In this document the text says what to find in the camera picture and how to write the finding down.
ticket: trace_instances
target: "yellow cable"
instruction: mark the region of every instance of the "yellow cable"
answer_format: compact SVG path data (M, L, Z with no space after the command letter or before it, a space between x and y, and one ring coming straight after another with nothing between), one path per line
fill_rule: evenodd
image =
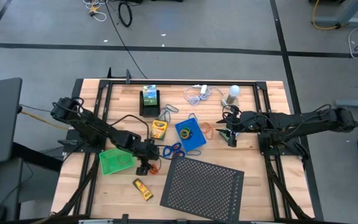
M312 19L311 19L311 21L313 22L314 27L315 27L316 29L319 29L319 30L336 29L336 26L334 26L334 27L318 27L318 26L316 25L316 22L314 21L314 15L316 14L317 5L318 5L319 2L320 2L320 0L317 0L317 1L316 1L316 4L314 5L314 9L313 9L313 14L312 14Z
M335 29L336 26L334 26L334 27L318 27L318 26L316 25L316 22L314 21L314 16L315 16L315 14L316 14L317 5L318 5L319 2L320 2L320 0L317 0L317 1L316 1L316 4L314 5L314 9L313 9L312 22L313 22L314 27L315 27L316 29L319 29L319 30L331 30L331 29Z
M45 124L49 124L49 125L51 125L51 126L53 126L53 127L55 127L55 128L60 128L60 129L63 129L63 130L68 130L68 128L65 128L65 127L62 127L62 126L58 126L58 125L56 125L56 124L52 124L51 122L46 121L46 120L44 120L44 119L38 117L37 115L30 114L30 113L25 112L25 111L22 111L21 113L22 113L22 114L25 114L25 115L29 115L30 117L32 117L32 118L34 118L34 119L37 119L37 120L39 120L39 121L41 121L41 122L44 122Z

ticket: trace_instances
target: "white cable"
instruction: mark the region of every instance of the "white cable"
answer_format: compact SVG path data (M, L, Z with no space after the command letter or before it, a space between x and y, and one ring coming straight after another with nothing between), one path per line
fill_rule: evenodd
M99 9L101 5L105 4L105 2L102 2L102 0L100 0L100 1L99 1L99 0L91 0L91 1L89 1L89 2L86 2L85 0L82 0L82 1L83 1L83 3L85 4L85 7L86 7L87 9L89 9L89 10L92 10L92 7L95 7L96 9ZM97 10L95 10L95 11L93 11L93 12L95 13L95 15L93 15L92 17L93 17L94 19L96 19L97 21L99 21L99 22L104 22L104 21L107 20L107 15L106 15L105 13L99 12L99 11L97 11ZM96 17L97 14L103 15L103 16L104 16L104 19L98 19L98 18Z
M207 89L206 89L206 93L205 94L200 94L200 95L195 95L195 94L189 94L187 95L187 91L189 89L192 89L192 88L196 88L196 89L200 89L201 90L201 85L193 85L189 88L187 88L184 92L184 97L187 101L189 101L189 103L191 105L197 105L201 100L208 100L209 96L212 94L212 92L214 91L213 88L217 88L221 93L222 95L224 95L223 91L217 87L217 86L208 86Z
M355 56L353 55L352 46L351 46L351 36L352 36L353 32L356 31L357 29L358 29L358 27L354 28L354 29L351 31L351 33L349 34L349 36L347 36L347 44L348 44L348 46L349 46L349 51L350 51L350 53L351 53L351 57L352 57L352 58L358 58L358 57L355 57Z

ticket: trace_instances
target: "table leg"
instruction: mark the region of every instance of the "table leg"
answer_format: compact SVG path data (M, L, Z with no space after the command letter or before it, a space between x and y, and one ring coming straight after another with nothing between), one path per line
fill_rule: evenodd
M12 157L20 157L31 164L60 172L63 162L40 152L34 151L16 142L12 145Z

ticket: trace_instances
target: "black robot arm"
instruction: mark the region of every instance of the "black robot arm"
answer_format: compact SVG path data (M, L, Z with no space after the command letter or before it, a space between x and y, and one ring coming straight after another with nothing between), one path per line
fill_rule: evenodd
M274 146L288 142L290 139L322 131L347 133L358 127L350 111L344 108L331 109L324 105L317 110L302 114L256 113L240 111L230 106L231 112L224 112L223 119L217 123L226 123L224 132L229 137L229 146L236 147L236 133L260 133L269 138Z
M138 134L117 130L91 111L84 109L77 100L60 98L53 106L52 117L71 125L87 144L97 144L101 138L106 137L120 150L129 152L138 158L141 161L141 166L136 170L137 175L147 175L149 169L152 168L148 161L158 160L160 152L154 144L154 140L147 138L142 142L142 138Z

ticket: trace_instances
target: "blue scissors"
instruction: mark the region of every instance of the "blue scissors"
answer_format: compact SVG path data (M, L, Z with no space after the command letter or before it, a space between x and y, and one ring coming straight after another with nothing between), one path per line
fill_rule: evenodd
M184 157L186 155L186 153L183 152L180 149L181 149L181 143L180 142L177 142L177 143L173 144L172 146L165 146L164 150L162 151L162 156L163 157L168 157L173 153L173 155L178 154L177 156Z

